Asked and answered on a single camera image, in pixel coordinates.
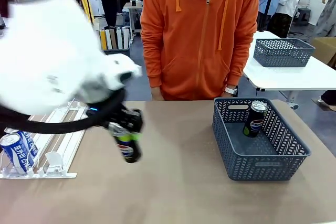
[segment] black can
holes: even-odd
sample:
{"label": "black can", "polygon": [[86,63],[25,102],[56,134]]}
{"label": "black can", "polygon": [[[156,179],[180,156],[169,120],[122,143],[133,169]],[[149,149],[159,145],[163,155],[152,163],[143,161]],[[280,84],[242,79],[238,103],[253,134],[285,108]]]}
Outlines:
{"label": "black can", "polygon": [[262,127],[266,112],[267,112],[266,104],[260,101],[252,102],[243,129],[243,134],[248,137],[256,137]]}
{"label": "black can", "polygon": [[139,133],[132,133],[118,124],[113,124],[113,138],[127,163],[135,163],[141,157]]}

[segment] white rack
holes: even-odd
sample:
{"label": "white rack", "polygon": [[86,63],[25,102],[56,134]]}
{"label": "white rack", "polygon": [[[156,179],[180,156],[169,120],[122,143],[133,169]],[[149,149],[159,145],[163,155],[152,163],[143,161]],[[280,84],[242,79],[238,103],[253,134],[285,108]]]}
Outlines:
{"label": "white rack", "polygon": [[[86,117],[85,109],[86,106],[72,100],[67,105],[58,107],[50,115],[44,115],[39,121],[43,122],[47,118],[45,120],[46,123],[63,122],[69,113],[72,113],[69,121],[80,120]],[[84,132],[78,131],[55,135],[35,134],[32,136],[38,153],[34,158],[32,168],[26,174],[20,174],[18,169],[13,166],[8,157],[2,152],[0,157],[0,179],[76,178],[77,173],[68,173],[68,171]]]}

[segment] hoodie zipper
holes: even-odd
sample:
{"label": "hoodie zipper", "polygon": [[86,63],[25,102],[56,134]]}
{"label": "hoodie zipper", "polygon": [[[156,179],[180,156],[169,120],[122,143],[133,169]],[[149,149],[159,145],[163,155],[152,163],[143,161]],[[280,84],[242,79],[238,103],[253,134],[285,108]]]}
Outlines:
{"label": "hoodie zipper", "polygon": [[197,74],[196,74],[196,89],[194,92],[194,100],[196,100],[196,91],[198,89],[199,85],[199,75],[200,75],[200,69],[201,69],[201,60],[202,60],[202,53],[203,53],[203,46],[204,46],[204,36],[205,36],[205,29],[206,29],[206,23],[208,19],[208,13],[209,13],[209,0],[206,1],[206,7],[205,7],[205,14],[203,19],[203,26],[202,26],[202,32],[201,32],[201,42],[200,47],[198,50],[198,61],[197,61]]}

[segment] table leg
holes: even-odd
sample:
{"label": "table leg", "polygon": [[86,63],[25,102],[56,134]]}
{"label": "table leg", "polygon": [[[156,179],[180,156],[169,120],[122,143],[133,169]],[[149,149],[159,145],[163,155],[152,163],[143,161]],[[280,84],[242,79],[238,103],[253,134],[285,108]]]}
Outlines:
{"label": "table leg", "polygon": [[129,14],[130,14],[130,36],[131,36],[131,41],[130,43],[133,43],[133,39],[134,39],[134,20],[133,20],[133,9],[129,9]]}
{"label": "table leg", "polygon": [[292,90],[292,91],[289,91],[289,94],[287,96],[286,102],[293,110],[296,110],[299,108],[299,105],[295,103],[295,100],[298,94],[299,94],[299,91]]}

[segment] basket bottom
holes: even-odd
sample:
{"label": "basket bottom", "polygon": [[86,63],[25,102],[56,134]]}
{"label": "basket bottom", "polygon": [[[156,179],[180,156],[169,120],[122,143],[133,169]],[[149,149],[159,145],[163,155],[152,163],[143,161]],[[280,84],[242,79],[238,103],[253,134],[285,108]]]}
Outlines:
{"label": "basket bottom", "polygon": [[240,155],[278,155],[273,145],[260,131],[256,137],[248,137],[243,134],[245,123],[225,123],[227,132],[236,153]]}

